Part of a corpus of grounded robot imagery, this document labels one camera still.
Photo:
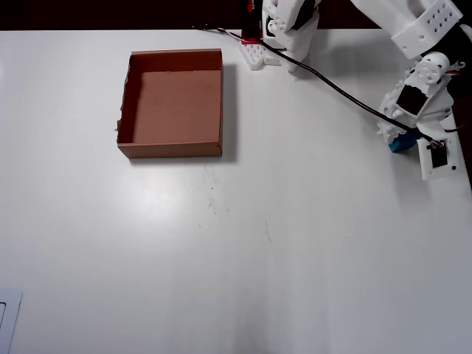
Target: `black cable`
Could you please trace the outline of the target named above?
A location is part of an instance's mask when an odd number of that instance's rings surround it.
[[[287,61],[290,61],[291,63],[305,69],[305,70],[308,70],[309,72],[311,72],[312,74],[315,74],[317,77],[319,77],[324,83],[328,84],[329,87],[331,87],[332,89],[335,89],[338,93],[342,94],[344,97],[346,97],[348,100],[354,102],[356,105],[358,105],[359,107],[365,109],[366,111],[370,112],[371,114],[387,121],[388,123],[390,124],[393,124],[393,125],[396,125],[397,127],[399,128],[402,128],[404,129],[405,131],[409,131],[411,133],[413,133],[414,135],[418,136],[419,138],[424,138],[426,140],[428,140],[429,142],[433,143],[433,144],[438,144],[440,145],[439,142],[437,142],[436,140],[434,140],[433,138],[431,138],[430,136],[427,136],[423,133],[421,133],[418,129],[415,129],[415,128],[410,128],[408,125],[404,125],[403,123],[400,123],[400,122],[397,122],[396,120],[393,120],[391,118],[388,118],[385,114],[382,114],[378,111],[376,111],[374,108],[371,108],[369,107],[368,105],[366,105],[365,103],[359,101],[358,99],[356,99],[355,97],[351,96],[350,94],[348,94],[346,91],[344,91],[342,88],[338,87],[335,83],[329,81],[325,76],[323,76],[322,74],[320,74],[319,72],[317,72],[315,69],[313,69],[311,66],[308,66],[308,65],[305,65],[303,63],[300,63],[299,61],[293,59],[293,58],[290,58],[288,57],[287,55],[279,52],[278,50],[272,48],[271,46],[269,46],[267,43],[265,43],[262,39],[260,40],[260,44],[262,46],[264,46],[265,48],[267,48],[268,50],[270,50],[271,52],[273,52],[274,54],[276,55],[279,55],[281,58],[284,58],[285,60]]]

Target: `blue object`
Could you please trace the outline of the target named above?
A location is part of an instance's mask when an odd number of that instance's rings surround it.
[[[390,151],[399,153],[402,150],[413,148],[418,140],[418,135],[414,132],[407,131],[396,138],[392,144],[389,145]]]

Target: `white object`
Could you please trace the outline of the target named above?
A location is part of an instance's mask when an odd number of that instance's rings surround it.
[[[251,70],[258,70],[264,63],[264,57],[268,54],[267,49],[260,44],[243,44],[240,42],[239,50]]]
[[[429,51],[463,17],[451,0],[351,0],[408,59]]]
[[[10,351],[22,296],[21,290],[0,288],[0,354]]]
[[[290,30],[296,22],[305,0],[264,0],[264,10],[274,19],[275,24],[283,32]]]
[[[302,61],[307,57],[311,40],[319,22],[318,12],[313,11],[313,17],[307,23],[299,29],[292,28],[302,3],[303,0],[287,0],[278,3],[265,0],[263,2],[262,28],[264,42],[276,49],[286,49],[284,54],[297,61]],[[295,64],[276,58],[274,54],[269,52],[260,53],[257,56],[258,51],[250,51],[244,44],[240,44],[240,50],[251,70],[258,70],[263,63],[265,65],[282,64],[289,72],[294,72],[297,68]]]
[[[317,37],[310,61],[368,105],[412,65],[380,29]],[[0,43],[0,285],[25,294],[10,354],[472,353],[465,168],[423,182],[372,116],[307,72],[251,72],[228,35]],[[222,49],[223,156],[130,162],[130,52],[182,48]]]
[[[418,140],[418,149],[420,151],[421,175],[424,181],[432,178],[443,178],[459,172],[459,138],[456,133],[449,133],[442,139],[445,143],[448,163],[433,167],[431,157],[430,143],[425,139]]]
[[[429,53],[416,65],[418,80],[429,85],[437,83],[450,65],[448,57],[443,53]]]
[[[412,59],[429,51],[463,17],[451,0],[436,0],[415,22],[392,37]]]

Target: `white plastic bracket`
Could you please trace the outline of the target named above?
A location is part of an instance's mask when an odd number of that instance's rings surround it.
[[[436,0],[416,21],[392,37],[408,59],[435,46],[463,17],[451,0]]]
[[[433,159],[431,154],[430,142],[425,139],[418,140],[418,149],[420,151],[421,174],[423,180],[427,181],[433,178],[449,176],[456,173],[459,169],[459,138],[457,133],[448,133],[448,137],[443,141],[447,150],[448,163],[433,167]]]

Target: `wire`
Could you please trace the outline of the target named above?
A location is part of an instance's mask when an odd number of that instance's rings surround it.
[[[444,131],[446,133],[454,133],[455,131],[458,131],[460,128],[464,127],[464,125],[466,125],[467,123],[469,123],[469,121],[466,121],[464,124],[460,125],[456,129],[445,129]]]
[[[247,41],[245,38],[241,37],[240,35],[237,35],[236,33],[230,32],[227,29],[218,27],[217,30],[232,36],[235,40],[243,42],[243,44],[259,44],[259,41]]]
[[[412,132],[414,135],[416,136],[419,136],[419,137],[422,137],[426,140],[428,140],[429,142],[435,144],[435,145],[440,145],[439,142],[437,142],[436,140],[434,140],[433,138],[431,138],[430,136],[427,136],[423,133],[421,133],[418,129],[415,129],[415,128],[410,128],[408,125],[404,125],[403,123],[400,123],[400,122],[397,122],[396,120],[393,120],[391,118],[388,118],[385,114],[382,114],[378,111],[376,111],[374,108],[371,108],[369,107],[368,105],[366,105],[365,103],[359,101],[358,99],[356,99],[355,97],[351,96],[350,94],[348,94],[346,91],[344,91],[342,88],[338,87],[335,83],[331,82],[330,80],[328,80],[325,76],[323,76],[322,74],[320,74],[319,72],[317,72],[315,69],[313,69],[311,66],[308,66],[308,65],[305,65],[303,63],[300,63],[299,61],[293,59],[293,58],[290,58],[288,57],[287,55],[279,52],[278,50],[272,48],[271,46],[269,46],[267,43],[265,43],[264,41],[260,41],[260,44],[262,46],[264,46],[265,48],[267,48],[268,50],[270,50],[271,52],[273,52],[274,54],[276,55],[279,55],[281,58],[287,60],[287,61],[290,61],[291,63],[305,69],[305,70],[308,70],[309,72],[311,72],[312,74],[316,75],[318,78],[320,78],[324,83],[328,84],[329,87],[331,87],[332,89],[336,90],[338,93],[340,93],[341,95],[343,95],[344,97],[346,97],[348,100],[354,102],[356,105],[358,105],[359,107],[365,109],[366,111],[370,112],[371,114],[379,117],[380,119],[383,119],[385,121],[387,121],[388,123],[390,124],[393,124],[393,125],[396,125],[397,127],[399,128],[402,128],[404,129],[405,131],[409,131],[409,132]]]

